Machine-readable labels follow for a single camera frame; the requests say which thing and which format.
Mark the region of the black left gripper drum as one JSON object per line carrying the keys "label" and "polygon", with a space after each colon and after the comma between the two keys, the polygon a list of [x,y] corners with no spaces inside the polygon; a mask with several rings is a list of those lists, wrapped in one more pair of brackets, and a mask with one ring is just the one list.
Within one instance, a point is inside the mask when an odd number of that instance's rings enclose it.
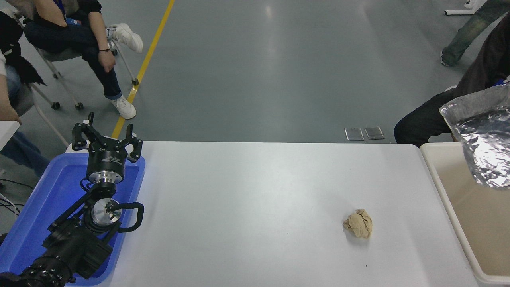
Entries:
{"label": "black left gripper drum", "polygon": [[117,175],[124,175],[128,154],[123,147],[119,150],[104,149],[102,146],[94,144],[88,148],[88,153],[87,176],[99,171],[112,171]]}

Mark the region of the seated person's hand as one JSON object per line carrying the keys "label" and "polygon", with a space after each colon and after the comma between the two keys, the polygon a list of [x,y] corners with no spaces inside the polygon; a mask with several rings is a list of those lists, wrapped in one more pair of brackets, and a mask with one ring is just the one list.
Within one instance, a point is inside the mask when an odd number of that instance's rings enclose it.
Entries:
{"label": "seated person's hand", "polygon": [[106,73],[109,73],[116,64],[116,60],[109,49],[99,51],[98,61]]}

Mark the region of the hand of person beside table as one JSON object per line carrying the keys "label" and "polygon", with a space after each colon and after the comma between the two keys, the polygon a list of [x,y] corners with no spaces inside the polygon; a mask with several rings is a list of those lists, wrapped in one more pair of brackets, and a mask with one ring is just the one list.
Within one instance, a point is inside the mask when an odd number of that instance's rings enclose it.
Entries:
{"label": "hand of person beside table", "polygon": [[22,124],[18,113],[13,107],[7,104],[0,105],[0,121],[16,121],[20,125]]}

